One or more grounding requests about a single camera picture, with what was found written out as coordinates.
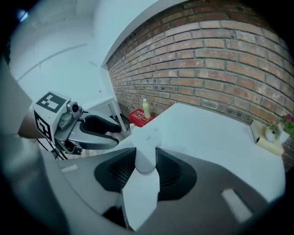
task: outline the bottle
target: bottle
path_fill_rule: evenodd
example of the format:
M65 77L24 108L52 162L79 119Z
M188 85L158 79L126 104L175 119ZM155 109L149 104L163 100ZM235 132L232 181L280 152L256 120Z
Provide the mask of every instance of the bottle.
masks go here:
M149 104L146 99L143 99L143 110L144 110L145 118L149 119L151 115L149 111Z

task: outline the red box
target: red box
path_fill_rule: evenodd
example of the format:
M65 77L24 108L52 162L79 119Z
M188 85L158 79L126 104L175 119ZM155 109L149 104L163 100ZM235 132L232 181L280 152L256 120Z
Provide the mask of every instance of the red box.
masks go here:
M155 115L151 114L149 119L145 118L144 111L142 109L137 109L131 112L129 115L130 123L135 124L137 127L145 126L148 122L156 118Z

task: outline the wooden floor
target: wooden floor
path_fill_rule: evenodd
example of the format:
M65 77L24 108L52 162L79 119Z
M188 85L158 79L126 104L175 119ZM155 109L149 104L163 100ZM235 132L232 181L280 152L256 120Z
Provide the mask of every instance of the wooden floor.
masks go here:
M130 122L125 117L122 117L122 120L124 122L124 126L127 129L126 132L121 131L120 133L111 133L106 132L107 135L110 135L116 139L118 139L120 142L130 136ZM85 150L83 149L81 155L74 155L74 154L65 154L68 159L75 159L75 158L81 158L81 157L89 157L94 155L103 154L107 150Z

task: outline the flower pot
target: flower pot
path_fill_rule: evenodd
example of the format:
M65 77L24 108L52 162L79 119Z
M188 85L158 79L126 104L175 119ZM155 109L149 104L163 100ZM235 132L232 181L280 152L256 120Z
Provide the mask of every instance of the flower pot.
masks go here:
M289 138L289 134L286 131L282 131L280 134L280 138L279 138L279 142L282 144L284 143L288 138Z
M269 142L274 142L276 140L276 135L271 132L269 128L266 128L266 139Z

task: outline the pink flower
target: pink flower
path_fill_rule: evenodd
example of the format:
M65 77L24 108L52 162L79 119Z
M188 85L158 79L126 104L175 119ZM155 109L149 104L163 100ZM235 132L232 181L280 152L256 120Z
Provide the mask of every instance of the pink flower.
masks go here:
M293 119L293 117L292 117L292 115L291 115L290 113L288 113L288 114L286 115L286 119L287 119L288 121L291 121L291 120Z

